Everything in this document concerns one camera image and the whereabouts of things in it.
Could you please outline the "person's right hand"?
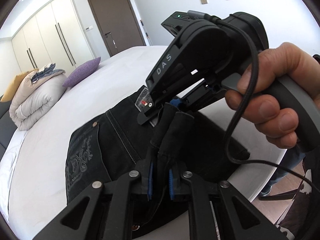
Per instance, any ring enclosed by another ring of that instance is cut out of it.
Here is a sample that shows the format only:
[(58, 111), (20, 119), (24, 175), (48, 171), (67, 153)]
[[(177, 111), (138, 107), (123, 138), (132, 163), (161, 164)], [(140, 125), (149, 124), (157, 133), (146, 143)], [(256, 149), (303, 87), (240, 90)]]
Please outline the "person's right hand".
[(226, 102), (236, 113), (228, 141), (240, 118), (252, 122), (279, 148), (319, 146), (319, 62), (291, 43), (258, 52), (248, 46), (232, 51), (231, 72), (242, 70)]

